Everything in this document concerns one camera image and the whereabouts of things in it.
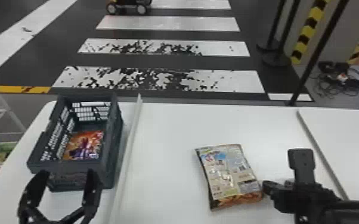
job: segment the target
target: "snack package in basket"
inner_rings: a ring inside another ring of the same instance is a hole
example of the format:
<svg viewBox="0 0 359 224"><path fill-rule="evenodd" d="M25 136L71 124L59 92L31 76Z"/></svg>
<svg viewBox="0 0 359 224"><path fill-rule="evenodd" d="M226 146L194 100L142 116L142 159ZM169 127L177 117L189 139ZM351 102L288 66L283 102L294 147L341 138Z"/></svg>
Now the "snack package in basket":
<svg viewBox="0 0 359 224"><path fill-rule="evenodd" d="M209 185L210 209L262 200L262 189L247 163L241 145L197 148Z"/></svg>

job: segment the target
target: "black cable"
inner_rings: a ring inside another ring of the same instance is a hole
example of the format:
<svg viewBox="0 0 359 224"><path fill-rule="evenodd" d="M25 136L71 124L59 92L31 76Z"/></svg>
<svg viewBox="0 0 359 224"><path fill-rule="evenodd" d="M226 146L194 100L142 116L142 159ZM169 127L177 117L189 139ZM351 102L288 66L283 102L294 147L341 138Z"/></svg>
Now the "black cable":
<svg viewBox="0 0 359 224"><path fill-rule="evenodd" d="M359 71L355 68L349 68L349 71L353 71L355 74L359 75ZM321 97L328 97L333 99L334 96L338 94L344 94L350 97L355 97L359 94L359 86L353 85L346 85L344 83L341 84L341 81L334 80L334 82L330 82L331 78L334 76L340 75L340 72L335 73L320 73L316 77L311 77L311 79L315 79L315 85L313 87L313 91L321 96ZM354 76L350 74L345 74L345 76L350 81L357 81Z"/></svg>

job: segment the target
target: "toy vehicle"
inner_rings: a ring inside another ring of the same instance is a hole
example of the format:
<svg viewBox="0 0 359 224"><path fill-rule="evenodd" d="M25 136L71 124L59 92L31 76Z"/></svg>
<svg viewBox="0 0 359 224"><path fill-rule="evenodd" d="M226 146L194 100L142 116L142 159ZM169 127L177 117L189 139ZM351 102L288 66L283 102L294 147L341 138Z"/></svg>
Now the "toy vehicle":
<svg viewBox="0 0 359 224"><path fill-rule="evenodd" d="M152 0L109 0L106 10L110 15L115 15L119 10L126 8L136 8L139 15L147 14L148 8Z"/></svg>

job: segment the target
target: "colorful packaged snack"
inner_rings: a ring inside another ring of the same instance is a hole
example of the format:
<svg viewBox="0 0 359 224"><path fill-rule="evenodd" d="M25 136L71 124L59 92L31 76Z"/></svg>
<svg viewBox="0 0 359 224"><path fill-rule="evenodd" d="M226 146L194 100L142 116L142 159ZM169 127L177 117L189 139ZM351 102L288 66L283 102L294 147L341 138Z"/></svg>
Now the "colorful packaged snack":
<svg viewBox="0 0 359 224"><path fill-rule="evenodd" d="M209 185L211 210L262 200L262 189L244 157L241 145L197 148Z"/></svg>

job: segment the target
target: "white stripe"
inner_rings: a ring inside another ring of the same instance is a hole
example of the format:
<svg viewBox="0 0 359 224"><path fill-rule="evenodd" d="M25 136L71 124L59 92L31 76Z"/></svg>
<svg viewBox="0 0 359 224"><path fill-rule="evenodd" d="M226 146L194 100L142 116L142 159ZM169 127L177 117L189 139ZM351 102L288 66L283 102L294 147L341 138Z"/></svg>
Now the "white stripe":
<svg viewBox="0 0 359 224"><path fill-rule="evenodd" d="M228 1L206 1L206 0L153 0L152 8L177 8L198 10L229 10Z"/></svg>
<svg viewBox="0 0 359 224"><path fill-rule="evenodd" d="M98 30L199 30L238 32L233 17L127 16L106 15Z"/></svg>
<svg viewBox="0 0 359 224"><path fill-rule="evenodd" d="M264 93L256 71L67 66L53 87Z"/></svg>
<svg viewBox="0 0 359 224"><path fill-rule="evenodd" d="M49 0L2 32L0 34L0 66L75 1Z"/></svg>
<svg viewBox="0 0 359 224"><path fill-rule="evenodd" d="M290 100L292 94L268 94L270 100ZM309 94L300 94L298 101L312 101Z"/></svg>
<svg viewBox="0 0 359 224"><path fill-rule="evenodd" d="M177 41L89 38L78 53L89 54L182 54L249 57L242 41Z"/></svg>

